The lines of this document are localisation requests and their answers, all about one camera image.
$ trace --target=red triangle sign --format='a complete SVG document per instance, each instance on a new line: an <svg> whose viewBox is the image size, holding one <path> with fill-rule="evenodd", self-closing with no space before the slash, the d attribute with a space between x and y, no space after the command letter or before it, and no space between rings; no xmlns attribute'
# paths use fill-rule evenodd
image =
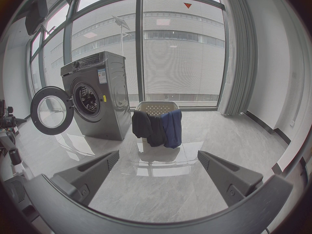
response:
<svg viewBox="0 0 312 234"><path fill-rule="evenodd" d="M185 2L184 4L185 4L185 6L186 6L188 9L189 9L189 8L191 7L191 5L192 5L191 3L187 3L187 2Z"/></svg>

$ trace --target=gray curtain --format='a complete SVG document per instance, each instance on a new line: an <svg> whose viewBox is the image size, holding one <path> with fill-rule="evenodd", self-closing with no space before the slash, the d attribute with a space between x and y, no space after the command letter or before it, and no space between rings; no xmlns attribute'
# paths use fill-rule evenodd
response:
<svg viewBox="0 0 312 234"><path fill-rule="evenodd" d="M218 111L246 112L256 76L256 36L245 0L223 0L228 19L228 65Z"/></svg>

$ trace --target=glossy floor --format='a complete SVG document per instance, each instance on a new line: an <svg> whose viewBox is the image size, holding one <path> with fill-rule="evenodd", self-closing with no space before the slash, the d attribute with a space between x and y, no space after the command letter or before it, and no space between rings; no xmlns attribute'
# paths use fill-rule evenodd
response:
<svg viewBox="0 0 312 234"><path fill-rule="evenodd" d="M263 174L281 157L287 144L270 135L244 114L182 112L182 145L152 148L130 127L125 139L85 137L75 121L56 136L40 133L28 120L19 129L17 147L34 175L54 173L119 150L120 159L100 187L90 207L136 221L172 222L203 217L227 208L197 159L203 150Z"/></svg>

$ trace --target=laundry basket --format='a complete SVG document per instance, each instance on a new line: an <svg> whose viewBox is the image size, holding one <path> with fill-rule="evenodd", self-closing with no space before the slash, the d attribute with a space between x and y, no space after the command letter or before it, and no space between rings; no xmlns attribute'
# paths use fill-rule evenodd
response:
<svg viewBox="0 0 312 234"><path fill-rule="evenodd" d="M173 101L141 101L135 110L147 112L149 115L162 115L179 109Z"/></svg>

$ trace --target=washing machine door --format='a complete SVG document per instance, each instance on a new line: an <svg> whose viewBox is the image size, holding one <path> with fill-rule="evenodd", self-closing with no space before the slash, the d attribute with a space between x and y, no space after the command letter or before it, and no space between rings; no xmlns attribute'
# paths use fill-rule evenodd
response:
<svg viewBox="0 0 312 234"><path fill-rule="evenodd" d="M72 98L61 88L49 86L39 90L30 105L35 127L46 135L64 132L74 117Z"/></svg>

